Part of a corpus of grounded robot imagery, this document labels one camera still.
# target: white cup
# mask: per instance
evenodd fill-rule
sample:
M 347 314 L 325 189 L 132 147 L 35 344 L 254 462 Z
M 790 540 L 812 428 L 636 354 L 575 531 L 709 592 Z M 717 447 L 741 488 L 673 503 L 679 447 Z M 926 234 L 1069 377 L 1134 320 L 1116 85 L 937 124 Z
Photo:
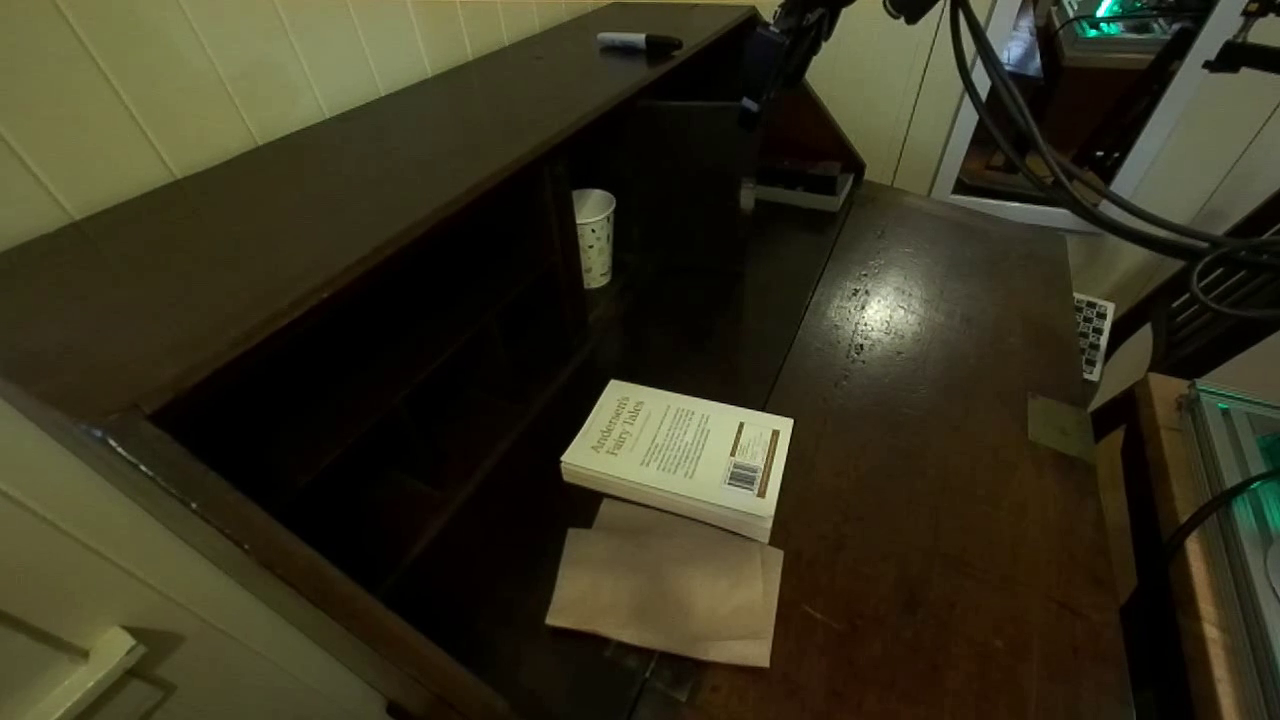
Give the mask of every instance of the white cup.
M 604 189 L 573 194 L 575 256 L 585 265 L 585 290 L 604 290 L 612 280 L 612 213 L 617 199 Z

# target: dark wooden surface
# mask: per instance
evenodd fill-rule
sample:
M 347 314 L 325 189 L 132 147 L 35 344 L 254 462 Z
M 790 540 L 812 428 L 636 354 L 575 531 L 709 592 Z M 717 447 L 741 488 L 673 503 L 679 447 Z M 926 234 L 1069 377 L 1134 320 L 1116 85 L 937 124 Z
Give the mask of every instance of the dark wooden surface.
M 1093 467 L 1027 444 L 1030 395 L 1085 402 L 1071 339 L 1057 238 L 859 189 L 773 393 L 773 667 L 686 714 L 1129 715 Z
M 587 11 L 4 251 L 0 371 L 73 415 L 151 411 L 748 20 Z M 685 52 L 601 55 L 601 30 Z

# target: book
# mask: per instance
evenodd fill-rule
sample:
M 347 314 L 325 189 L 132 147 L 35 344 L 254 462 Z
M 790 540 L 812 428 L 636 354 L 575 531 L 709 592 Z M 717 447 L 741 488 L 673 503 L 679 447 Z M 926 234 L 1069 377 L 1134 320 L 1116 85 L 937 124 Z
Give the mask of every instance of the book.
M 789 447 L 789 415 L 612 381 L 558 475 L 767 544 Z

